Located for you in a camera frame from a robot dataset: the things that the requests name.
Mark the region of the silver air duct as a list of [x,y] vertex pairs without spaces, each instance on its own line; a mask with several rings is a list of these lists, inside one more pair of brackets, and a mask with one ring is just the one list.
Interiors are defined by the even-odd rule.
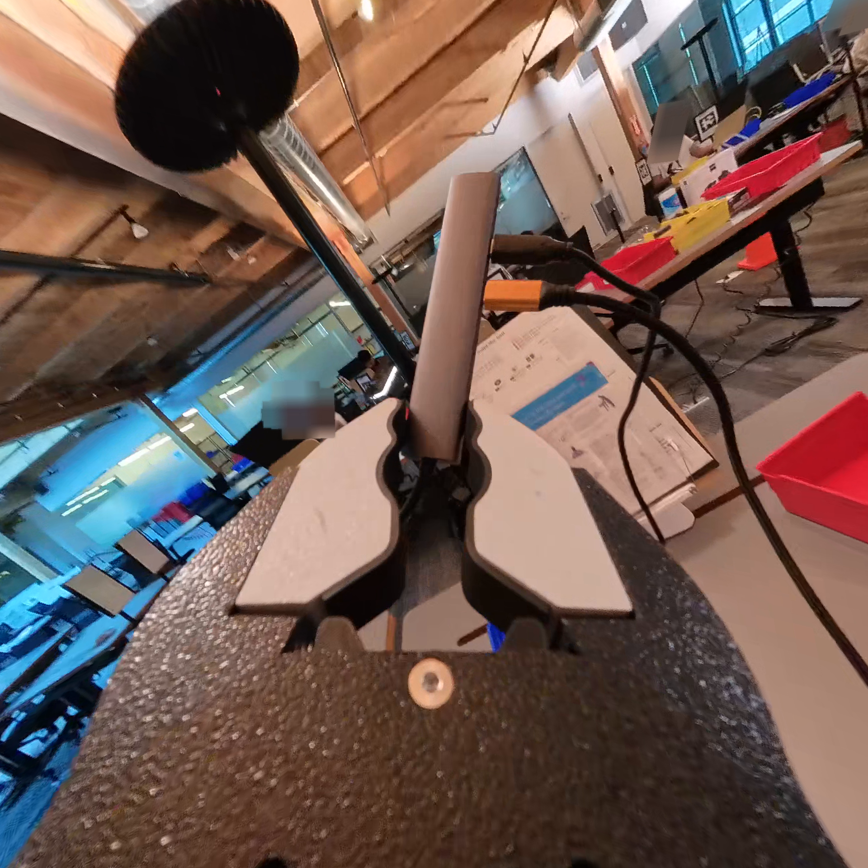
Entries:
[[293,182],[340,225],[357,250],[363,251],[374,244],[373,231],[328,173],[289,114],[283,114],[273,125],[262,130],[259,137]]

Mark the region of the white cardboard box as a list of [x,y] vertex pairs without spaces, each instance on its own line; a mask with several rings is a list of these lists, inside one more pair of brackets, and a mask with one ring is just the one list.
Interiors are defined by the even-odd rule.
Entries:
[[729,175],[738,168],[735,149],[724,148],[709,157],[697,160],[679,177],[677,184],[679,194],[686,206],[697,206],[703,193],[714,186],[724,175]]

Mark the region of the grey desk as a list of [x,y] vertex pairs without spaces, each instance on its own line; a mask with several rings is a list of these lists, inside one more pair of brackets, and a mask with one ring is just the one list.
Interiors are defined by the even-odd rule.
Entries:
[[[756,492],[849,640],[866,657],[867,548],[787,512],[756,465],[854,392],[866,392],[866,354],[854,356],[736,424]],[[791,767],[849,866],[867,865],[867,692],[791,582],[732,471],[697,483],[694,525],[667,548],[741,647],[774,717]]]

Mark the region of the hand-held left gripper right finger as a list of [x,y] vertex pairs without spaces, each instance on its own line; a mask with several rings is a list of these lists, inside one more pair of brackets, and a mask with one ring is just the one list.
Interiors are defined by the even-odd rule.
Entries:
[[573,622],[627,623],[635,604],[570,465],[536,433],[471,401],[462,592],[503,636],[570,644]]

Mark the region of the long wooden table black legs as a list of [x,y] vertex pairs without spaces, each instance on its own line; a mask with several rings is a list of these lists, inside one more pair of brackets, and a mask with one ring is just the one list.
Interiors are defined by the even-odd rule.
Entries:
[[781,188],[754,202],[729,223],[701,239],[697,245],[689,247],[646,276],[638,287],[659,298],[670,298],[726,259],[745,250],[750,243],[769,234],[787,293],[787,298],[779,303],[780,307],[798,312],[834,307],[852,309],[857,304],[854,298],[815,299],[811,296],[791,219],[798,212],[816,204],[824,195],[823,179],[826,175],[862,151],[863,143],[854,141],[823,153],[811,166],[788,179]]

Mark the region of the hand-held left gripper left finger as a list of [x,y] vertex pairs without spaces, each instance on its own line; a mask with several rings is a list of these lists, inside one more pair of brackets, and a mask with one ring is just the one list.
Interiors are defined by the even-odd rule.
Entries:
[[406,403],[388,398],[298,465],[233,613],[294,618],[286,650],[297,650],[313,645],[329,619],[358,630],[399,600],[406,542],[396,489],[405,432]]

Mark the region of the black round disc on pole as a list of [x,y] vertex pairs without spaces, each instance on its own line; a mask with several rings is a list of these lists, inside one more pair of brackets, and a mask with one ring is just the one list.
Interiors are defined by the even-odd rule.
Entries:
[[416,363],[266,146],[299,72],[298,49],[275,6],[261,1],[178,2],[128,49],[114,87],[123,135],[157,167],[191,174],[242,155],[408,387]]

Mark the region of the grey USB hub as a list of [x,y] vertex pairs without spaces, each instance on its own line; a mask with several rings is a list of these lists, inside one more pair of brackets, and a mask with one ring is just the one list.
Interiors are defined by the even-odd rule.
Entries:
[[494,172],[450,181],[410,391],[410,444],[421,459],[459,460],[499,193]]

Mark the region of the large wall screen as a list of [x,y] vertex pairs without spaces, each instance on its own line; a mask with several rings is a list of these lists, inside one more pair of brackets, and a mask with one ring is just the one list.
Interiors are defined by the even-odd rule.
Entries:
[[525,147],[497,169],[500,197],[495,234],[541,234],[565,241],[566,236]]

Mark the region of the white stand base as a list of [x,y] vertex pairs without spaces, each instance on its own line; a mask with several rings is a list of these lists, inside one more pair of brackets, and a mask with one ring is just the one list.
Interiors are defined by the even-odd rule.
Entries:
[[689,531],[696,516],[688,501],[697,493],[695,482],[688,482],[657,498],[647,497],[645,503],[662,534],[664,542]]

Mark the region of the red plastic bin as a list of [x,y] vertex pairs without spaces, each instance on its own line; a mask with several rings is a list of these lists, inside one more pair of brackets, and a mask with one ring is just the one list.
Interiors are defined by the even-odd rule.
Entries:
[[650,237],[646,241],[624,247],[602,262],[602,267],[632,286],[638,286],[674,261],[678,252],[672,239],[667,236]]
[[774,193],[820,160],[822,135],[817,133],[749,161],[712,184],[700,199],[710,201],[746,190],[750,200],[758,200]]
[[867,396],[855,392],[756,467],[783,508],[867,542]]

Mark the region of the orange traffic cone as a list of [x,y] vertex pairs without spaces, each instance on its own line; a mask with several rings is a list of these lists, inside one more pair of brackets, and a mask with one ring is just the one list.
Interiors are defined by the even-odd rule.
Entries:
[[771,233],[765,233],[747,245],[744,258],[738,263],[741,271],[758,272],[770,266],[776,266],[778,255]]

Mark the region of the yellow plastic bin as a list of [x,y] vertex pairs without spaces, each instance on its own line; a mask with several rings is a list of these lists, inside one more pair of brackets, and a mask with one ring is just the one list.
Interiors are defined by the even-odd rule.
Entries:
[[643,240],[669,239],[673,249],[680,255],[728,224],[730,219],[727,198],[701,201],[660,223],[652,232],[646,233]]

